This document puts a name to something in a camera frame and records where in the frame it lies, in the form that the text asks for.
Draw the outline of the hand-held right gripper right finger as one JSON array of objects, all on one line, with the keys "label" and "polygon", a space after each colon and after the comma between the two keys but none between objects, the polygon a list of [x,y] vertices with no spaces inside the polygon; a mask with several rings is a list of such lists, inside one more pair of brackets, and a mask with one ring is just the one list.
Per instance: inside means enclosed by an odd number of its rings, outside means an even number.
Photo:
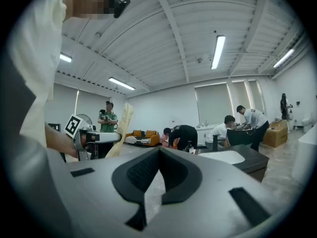
[{"label": "hand-held right gripper right finger", "polygon": [[252,231],[252,225],[229,194],[230,190],[240,187],[246,189],[270,215],[281,209],[281,203],[271,191],[250,176],[237,180],[217,178],[199,164],[203,157],[181,155],[200,168],[200,187],[182,203],[161,206],[145,231],[158,234],[160,238],[230,238],[243,233],[257,238],[262,228]]}]

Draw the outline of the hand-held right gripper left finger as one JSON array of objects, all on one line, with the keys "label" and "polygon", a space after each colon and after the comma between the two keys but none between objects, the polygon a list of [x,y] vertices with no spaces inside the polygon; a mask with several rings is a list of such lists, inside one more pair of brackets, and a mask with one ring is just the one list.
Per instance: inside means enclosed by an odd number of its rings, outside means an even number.
[{"label": "hand-held right gripper left finger", "polygon": [[56,215],[58,238],[160,238],[138,230],[143,210],[138,203],[125,200],[112,183],[113,172],[144,153],[83,162],[64,163],[60,155],[47,151],[52,184],[64,214]]}]

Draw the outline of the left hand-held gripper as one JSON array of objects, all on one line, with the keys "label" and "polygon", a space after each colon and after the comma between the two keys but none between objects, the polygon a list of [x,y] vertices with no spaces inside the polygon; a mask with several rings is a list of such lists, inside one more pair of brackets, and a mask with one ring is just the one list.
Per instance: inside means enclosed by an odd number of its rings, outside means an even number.
[{"label": "left hand-held gripper", "polygon": [[[115,132],[97,132],[95,125],[81,127],[81,122],[79,117],[72,114],[64,128],[64,132],[74,142],[79,161],[97,159],[99,153],[97,143],[114,143],[122,138],[121,134]],[[90,143],[88,149],[84,149],[80,143],[80,135],[83,133],[86,133],[86,143]]]}]

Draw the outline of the person's left forearm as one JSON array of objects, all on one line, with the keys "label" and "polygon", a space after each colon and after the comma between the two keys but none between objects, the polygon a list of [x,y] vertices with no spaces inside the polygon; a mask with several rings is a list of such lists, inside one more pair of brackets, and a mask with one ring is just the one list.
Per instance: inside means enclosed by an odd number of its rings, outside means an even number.
[{"label": "person's left forearm", "polygon": [[77,158],[77,150],[74,142],[67,134],[56,131],[45,123],[45,135],[48,148]]}]

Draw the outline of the person's left hand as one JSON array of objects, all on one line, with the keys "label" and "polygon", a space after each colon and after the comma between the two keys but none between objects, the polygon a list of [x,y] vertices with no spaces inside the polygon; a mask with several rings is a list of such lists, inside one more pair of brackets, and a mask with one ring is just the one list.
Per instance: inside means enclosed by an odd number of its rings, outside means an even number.
[{"label": "person's left hand", "polygon": [[80,135],[80,143],[84,149],[88,149],[90,147],[89,144],[95,143],[95,140],[96,136],[94,134],[83,133]]}]

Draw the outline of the standing floor fan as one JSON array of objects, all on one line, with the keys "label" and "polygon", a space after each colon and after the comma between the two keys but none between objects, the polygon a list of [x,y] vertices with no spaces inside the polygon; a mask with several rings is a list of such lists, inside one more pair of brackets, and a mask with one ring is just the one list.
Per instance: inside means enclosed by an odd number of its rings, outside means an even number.
[{"label": "standing floor fan", "polygon": [[82,120],[81,127],[91,127],[92,126],[92,121],[87,115],[77,114],[76,116]]}]

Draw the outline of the black white striped blanket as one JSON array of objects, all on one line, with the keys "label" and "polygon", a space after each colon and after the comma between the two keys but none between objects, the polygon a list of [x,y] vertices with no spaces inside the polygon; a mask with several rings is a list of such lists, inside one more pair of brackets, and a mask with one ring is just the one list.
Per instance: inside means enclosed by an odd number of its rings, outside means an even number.
[{"label": "black white striped blanket", "polygon": [[125,138],[125,142],[129,144],[150,144],[151,139],[145,137],[128,136]]}]

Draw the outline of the grey window blind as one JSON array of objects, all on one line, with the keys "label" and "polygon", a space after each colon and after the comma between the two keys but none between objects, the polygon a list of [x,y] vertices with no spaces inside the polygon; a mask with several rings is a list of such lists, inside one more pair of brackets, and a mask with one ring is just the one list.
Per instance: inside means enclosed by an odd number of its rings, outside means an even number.
[{"label": "grey window blind", "polygon": [[250,85],[251,92],[253,95],[255,109],[264,113],[263,101],[262,101],[262,97],[261,97],[261,93],[260,93],[260,89],[259,89],[259,85],[258,85],[257,81],[251,80],[251,81],[249,81],[249,85]]},{"label": "grey window blind", "polygon": [[125,104],[125,96],[114,93],[111,97],[105,97],[85,91],[79,91],[76,104],[76,115],[87,115],[92,124],[96,126],[97,131],[100,131],[101,124],[98,123],[99,111],[106,109],[106,101],[112,101],[114,104],[113,112],[117,115],[118,120],[122,117],[122,112]]},{"label": "grey window blind", "polygon": [[220,124],[224,122],[227,115],[233,116],[226,83],[196,87],[195,95],[201,125]]},{"label": "grey window blind", "polygon": [[244,81],[233,82],[233,86],[236,90],[237,95],[237,105],[241,105],[244,108],[248,109],[251,107],[249,95],[247,92],[246,84]]}]

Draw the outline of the orange sofa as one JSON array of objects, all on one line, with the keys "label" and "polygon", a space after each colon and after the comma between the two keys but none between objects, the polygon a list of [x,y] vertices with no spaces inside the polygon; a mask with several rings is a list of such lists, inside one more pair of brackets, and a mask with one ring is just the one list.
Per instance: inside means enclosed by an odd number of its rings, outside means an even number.
[{"label": "orange sofa", "polygon": [[134,130],[132,133],[126,134],[125,137],[128,136],[135,136],[135,137],[145,137],[145,138],[150,138],[151,143],[150,144],[135,144],[135,145],[144,145],[144,146],[156,146],[160,143],[160,135],[156,131],[152,130]]}]

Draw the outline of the black faucet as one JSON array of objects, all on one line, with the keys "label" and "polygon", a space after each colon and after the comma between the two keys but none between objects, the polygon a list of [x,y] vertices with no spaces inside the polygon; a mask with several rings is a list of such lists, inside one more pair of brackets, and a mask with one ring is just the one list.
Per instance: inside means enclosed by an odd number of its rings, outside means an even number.
[{"label": "black faucet", "polygon": [[226,138],[221,137],[220,134],[213,135],[213,147],[212,147],[212,150],[215,152],[215,151],[218,151],[219,149],[222,149],[224,147],[223,143],[225,141],[226,141]]}]

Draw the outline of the black vanity counter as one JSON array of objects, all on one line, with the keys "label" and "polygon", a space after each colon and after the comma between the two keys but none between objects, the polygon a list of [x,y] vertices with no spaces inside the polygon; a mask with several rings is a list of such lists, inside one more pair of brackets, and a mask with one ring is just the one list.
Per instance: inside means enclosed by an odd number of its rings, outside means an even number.
[{"label": "black vanity counter", "polygon": [[[245,158],[245,161],[239,164],[228,164],[222,161],[213,160],[203,157],[199,164],[203,168],[208,168],[211,175],[217,178],[224,178],[225,180],[233,179],[247,179],[250,176],[258,182],[262,182],[269,158],[265,155],[251,149],[246,145],[236,145],[229,148],[219,149],[218,151],[236,151]],[[214,152],[212,149],[199,149],[195,154]]]}]

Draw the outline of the black bathtub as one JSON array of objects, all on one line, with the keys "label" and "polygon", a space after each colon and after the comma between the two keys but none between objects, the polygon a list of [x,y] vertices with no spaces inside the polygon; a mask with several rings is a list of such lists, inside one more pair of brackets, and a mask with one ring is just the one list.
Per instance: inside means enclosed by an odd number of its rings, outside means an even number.
[{"label": "black bathtub", "polygon": [[254,130],[227,130],[227,137],[231,146],[249,145],[253,141]]}]

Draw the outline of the cardboard box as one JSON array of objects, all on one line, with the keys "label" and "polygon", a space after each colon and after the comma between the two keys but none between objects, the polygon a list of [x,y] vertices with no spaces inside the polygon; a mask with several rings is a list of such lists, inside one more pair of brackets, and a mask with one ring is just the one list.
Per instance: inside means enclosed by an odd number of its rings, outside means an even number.
[{"label": "cardboard box", "polygon": [[263,144],[270,147],[278,147],[288,139],[288,126],[286,120],[273,122],[269,125],[264,137]]}]

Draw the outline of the white box cabinet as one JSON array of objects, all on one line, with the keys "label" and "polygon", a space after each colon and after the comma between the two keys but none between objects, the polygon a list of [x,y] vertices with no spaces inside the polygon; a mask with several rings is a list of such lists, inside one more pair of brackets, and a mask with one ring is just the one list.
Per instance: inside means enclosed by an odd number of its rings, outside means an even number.
[{"label": "white box cabinet", "polygon": [[298,139],[291,176],[302,186],[307,185],[317,163],[317,123]]}]

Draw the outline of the white toilet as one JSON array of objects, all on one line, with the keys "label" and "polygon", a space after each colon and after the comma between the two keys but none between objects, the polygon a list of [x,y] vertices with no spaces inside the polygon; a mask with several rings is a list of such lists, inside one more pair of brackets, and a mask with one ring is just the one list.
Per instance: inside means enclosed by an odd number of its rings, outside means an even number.
[{"label": "white toilet", "polygon": [[302,119],[303,132],[307,133],[313,126],[313,113],[305,116]]}]

